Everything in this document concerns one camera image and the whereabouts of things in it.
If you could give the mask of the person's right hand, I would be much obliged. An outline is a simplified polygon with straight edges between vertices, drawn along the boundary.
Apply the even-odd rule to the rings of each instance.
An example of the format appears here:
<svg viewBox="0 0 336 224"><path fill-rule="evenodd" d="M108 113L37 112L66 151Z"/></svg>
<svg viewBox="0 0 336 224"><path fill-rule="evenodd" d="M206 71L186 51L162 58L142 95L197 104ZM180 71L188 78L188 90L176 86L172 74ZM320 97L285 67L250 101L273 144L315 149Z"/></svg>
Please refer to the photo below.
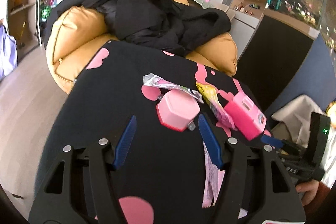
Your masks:
<svg viewBox="0 0 336 224"><path fill-rule="evenodd" d="M302 182L295 186L295 189L298 193L303 193L303 196L301 198L301 203L303 206L310 204L314 200L318 188L319 188L319 181L317 180Z"/></svg>

